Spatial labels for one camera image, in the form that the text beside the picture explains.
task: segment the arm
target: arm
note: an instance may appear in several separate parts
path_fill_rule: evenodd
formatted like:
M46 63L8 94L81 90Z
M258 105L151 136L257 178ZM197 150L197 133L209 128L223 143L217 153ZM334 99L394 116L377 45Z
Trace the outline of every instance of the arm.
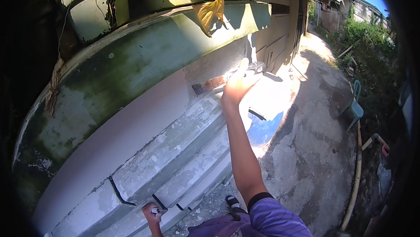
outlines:
M222 96L222 109L228 127L232 170L236 186L246 205L256 194L267 192L261 178L261 168L249 144L244 123L239 114L239 103L262 74L243 77L249 60L241 61L238 71L229 79Z
M152 237L163 237L162 232L160 231L160 217L162 216L160 213L154 214L152 213L153 208L157 208L158 206L154 203L148 203L142 208L142 212L149 223L150 231L152 232Z

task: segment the sandal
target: sandal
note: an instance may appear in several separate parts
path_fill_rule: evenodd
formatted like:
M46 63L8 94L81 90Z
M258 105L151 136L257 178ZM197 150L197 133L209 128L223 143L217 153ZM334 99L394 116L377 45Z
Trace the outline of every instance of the sandal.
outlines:
M236 197L235 197L235 196L228 195L228 196L226 196L225 200L226 200L226 203L228 203L228 206L229 206L230 208L232 208L232 209L233 209L234 207L232 207L232 206L233 206L233 205L235 205L235 204L237 204L237 203L238 203L237 208L239 208L239 201L238 201L238 199L236 199Z

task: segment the dry leaf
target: dry leaf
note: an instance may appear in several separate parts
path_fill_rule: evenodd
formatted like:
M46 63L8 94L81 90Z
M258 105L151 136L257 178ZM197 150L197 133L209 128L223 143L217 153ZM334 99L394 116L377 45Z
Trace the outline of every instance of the dry leaf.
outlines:
M192 8L197 14L198 20L200 21L204 31L209 37L211 37L210 24L214 15L217 15L220 19L220 22L222 22L222 24L226 27L225 22L223 21L223 11L225 9L225 0L215 0L213 2L193 5Z
M61 80L61 68L64 65L64 61L61 58L60 53L58 53L58 60L55 63L53 75L50 80L50 88L48 89L47 96L45 97L45 107L44 110L52 117L54 113L54 105L57 97L57 87Z

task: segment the hand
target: hand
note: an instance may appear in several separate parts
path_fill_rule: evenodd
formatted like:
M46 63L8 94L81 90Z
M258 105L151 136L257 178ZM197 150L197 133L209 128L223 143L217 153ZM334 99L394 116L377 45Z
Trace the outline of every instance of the hand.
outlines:
M159 226L159 223L161 221L161 213L152 213L152 209L153 208L159 208L155 203L148 203L146 204L143 208L142 208L142 212L144 213L144 216L147 219L147 222L149 223L149 227L150 226Z
M249 59L243 58L239 64L239 69L229 78L222 95L223 111L239 108L239 103L246 93L257 83L262 74L247 75Z

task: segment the scraper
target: scraper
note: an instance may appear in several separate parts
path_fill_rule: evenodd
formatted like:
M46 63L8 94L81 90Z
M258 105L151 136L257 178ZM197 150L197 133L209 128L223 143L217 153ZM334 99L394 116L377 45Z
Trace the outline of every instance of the scraper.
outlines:
M250 74L252 72L249 71L253 71L253 75L254 74L258 74L261 73L265 70L266 66L263 62L255 62L255 63L249 63L249 66L247 68L247 74ZM198 84L194 84L192 85L192 89L194 90L194 92L197 95L201 95L203 93L206 93L208 91L211 91L221 85L226 84L226 82L229 80L229 78L232 76L232 74L234 74L237 70L234 71L230 71L230 72L226 72L224 75L222 76L218 76L218 77L214 77L211 78L209 80L203 81L201 83Z

